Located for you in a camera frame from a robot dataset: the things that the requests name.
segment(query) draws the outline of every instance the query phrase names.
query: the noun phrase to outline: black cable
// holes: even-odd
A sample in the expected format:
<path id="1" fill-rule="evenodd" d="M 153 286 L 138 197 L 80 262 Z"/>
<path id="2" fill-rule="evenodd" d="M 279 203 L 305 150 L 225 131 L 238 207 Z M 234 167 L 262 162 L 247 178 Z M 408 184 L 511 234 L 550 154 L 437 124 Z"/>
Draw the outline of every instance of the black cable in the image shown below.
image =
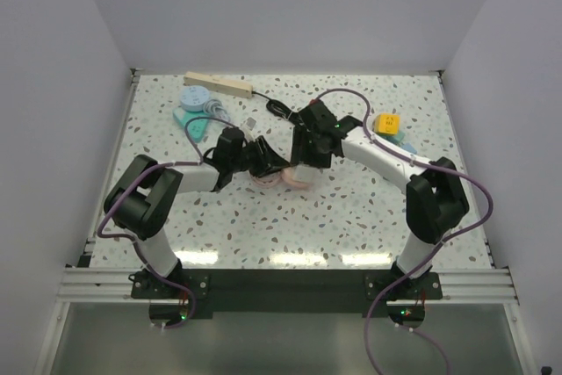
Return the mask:
<path id="1" fill-rule="evenodd" d="M 261 92 L 252 91 L 252 94 L 256 94 L 257 96 L 266 98 L 268 100 L 267 104 L 265 105 L 265 108 L 271 114 L 273 114 L 273 115 L 275 115 L 279 118 L 288 120 L 291 123 L 293 123 L 294 125 L 301 126 L 303 124 L 302 120 L 300 119 L 299 113 L 291 110 L 285 103 L 283 103 L 279 100 L 275 100 L 273 98 L 267 97 L 265 94 L 262 94 Z"/>

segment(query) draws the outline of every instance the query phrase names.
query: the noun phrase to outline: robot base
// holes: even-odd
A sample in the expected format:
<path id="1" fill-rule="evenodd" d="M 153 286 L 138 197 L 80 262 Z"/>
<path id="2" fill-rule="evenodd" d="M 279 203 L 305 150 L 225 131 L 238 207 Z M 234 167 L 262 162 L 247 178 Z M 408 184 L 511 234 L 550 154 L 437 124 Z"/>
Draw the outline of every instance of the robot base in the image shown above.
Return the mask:
<path id="1" fill-rule="evenodd" d="M 197 298 L 194 319 L 215 312 L 361 314 L 365 316 L 385 286 L 396 279 L 392 270 L 182 270 L 184 284 Z M 133 299 L 179 299 L 180 292 L 161 284 L 147 271 L 130 277 Z M 438 274 L 427 272 L 391 292 L 373 317 L 386 317 L 394 300 L 442 299 Z M 155 313 L 178 312 L 178 305 L 152 305 Z"/>

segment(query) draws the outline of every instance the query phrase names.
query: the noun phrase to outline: white cable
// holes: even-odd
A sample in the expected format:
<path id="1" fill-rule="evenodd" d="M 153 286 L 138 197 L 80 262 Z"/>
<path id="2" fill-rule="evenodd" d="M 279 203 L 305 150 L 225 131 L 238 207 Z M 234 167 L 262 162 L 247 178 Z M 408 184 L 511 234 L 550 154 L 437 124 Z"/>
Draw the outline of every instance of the white cable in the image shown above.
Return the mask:
<path id="1" fill-rule="evenodd" d="M 225 109 L 216 98 L 211 98 L 203 105 L 203 112 L 214 116 L 215 118 L 223 119 L 230 122 L 230 116 L 228 115 L 227 109 Z"/>

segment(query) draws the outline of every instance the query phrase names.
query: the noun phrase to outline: teal object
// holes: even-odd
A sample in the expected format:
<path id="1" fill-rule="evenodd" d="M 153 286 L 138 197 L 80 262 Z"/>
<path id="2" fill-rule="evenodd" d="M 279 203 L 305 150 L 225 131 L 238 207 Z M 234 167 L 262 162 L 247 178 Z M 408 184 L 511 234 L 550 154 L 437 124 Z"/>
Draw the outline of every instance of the teal object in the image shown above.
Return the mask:
<path id="1" fill-rule="evenodd" d="M 412 147 L 412 144 L 410 144 L 409 142 L 404 142 L 403 144 L 400 144 L 400 148 L 402 148 L 404 151 L 407 151 L 410 154 L 418 154 L 417 150 Z"/>
<path id="2" fill-rule="evenodd" d="M 205 103 L 211 99 L 209 90 L 199 85 L 185 87 L 179 96 L 179 103 L 187 112 L 202 112 Z"/>
<path id="3" fill-rule="evenodd" d="M 185 124 L 193 118 L 197 118 L 199 116 L 208 117 L 207 113 L 203 112 L 187 112 L 181 107 L 176 107 L 173 111 L 174 120 L 176 123 L 182 127 L 182 131 L 185 129 Z M 205 130 L 207 129 L 207 125 L 209 124 L 209 119 L 200 119 L 194 122 L 191 122 L 187 128 L 187 131 L 190 133 L 190 137 L 195 142 L 201 142 L 203 136 L 205 135 Z"/>
<path id="4" fill-rule="evenodd" d="M 379 133 L 378 136 L 386 139 L 387 141 L 391 142 L 394 145 L 400 145 L 400 143 L 404 140 L 404 137 L 406 136 L 405 133 L 403 133 L 400 129 L 398 130 L 398 133 L 395 135 L 388 135 L 385 133 Z"/>

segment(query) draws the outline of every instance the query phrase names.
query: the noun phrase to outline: glass panel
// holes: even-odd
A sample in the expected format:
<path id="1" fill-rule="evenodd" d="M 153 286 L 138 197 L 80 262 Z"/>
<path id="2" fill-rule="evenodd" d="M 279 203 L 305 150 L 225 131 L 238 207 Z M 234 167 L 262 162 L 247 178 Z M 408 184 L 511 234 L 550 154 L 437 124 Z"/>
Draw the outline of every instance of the glass panel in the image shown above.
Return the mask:
<path id="1" fill-rule="evenodd" d="M 354 314 L 215 314 L 164 333 L 146 305 L 73 305 L 54 375 L 369 374 Z M 429 306 L 421 331 L 447 351 L 455 375 L 522 374 L 503 306 Z M 429 343 L 387 320 L 371 324 L 387 374 L 444 374 Z"/>

